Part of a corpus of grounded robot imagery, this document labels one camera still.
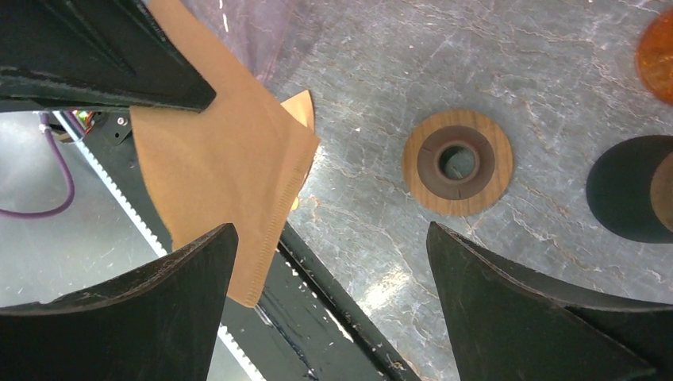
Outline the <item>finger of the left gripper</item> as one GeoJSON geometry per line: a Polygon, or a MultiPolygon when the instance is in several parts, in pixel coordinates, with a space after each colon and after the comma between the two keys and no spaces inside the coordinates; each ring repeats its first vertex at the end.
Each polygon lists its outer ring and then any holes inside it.
{"type": "Polygon", "coordinates": [[[142,1],[1,4],[4,112],[201,112],[215,96],[142,1]]]}

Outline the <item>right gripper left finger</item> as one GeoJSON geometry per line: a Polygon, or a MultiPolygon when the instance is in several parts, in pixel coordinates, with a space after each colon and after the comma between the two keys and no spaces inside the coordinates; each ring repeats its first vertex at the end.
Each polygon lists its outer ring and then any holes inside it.
{"type": "Polygon", "coordinates": [[[237,245],[220,225],[103,283],[2,308],[2,379],[206,379],[237,245]]]}

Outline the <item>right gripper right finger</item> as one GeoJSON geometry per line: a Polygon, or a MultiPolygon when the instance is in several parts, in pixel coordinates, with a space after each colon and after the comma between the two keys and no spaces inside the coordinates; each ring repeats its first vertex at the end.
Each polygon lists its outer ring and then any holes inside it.
{"type": "Polygon", "coordinates": [[[566,283],[436,222],[426,248],[462,380],[671,379],[671,305],[566,283]]]}

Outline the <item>brown paper coffee filter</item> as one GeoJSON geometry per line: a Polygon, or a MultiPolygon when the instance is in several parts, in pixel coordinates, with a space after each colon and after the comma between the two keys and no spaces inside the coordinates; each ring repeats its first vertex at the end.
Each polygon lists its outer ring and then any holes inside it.
{"type": "Polygon", "coordinates": [[[154,1],[149,9],[216,96],[200,113],[131,108],[144,185],[173,248],[235,226],[227,295],[253,307],[289,215],[279,199],[290,116],[181,2],[154,1]]]}

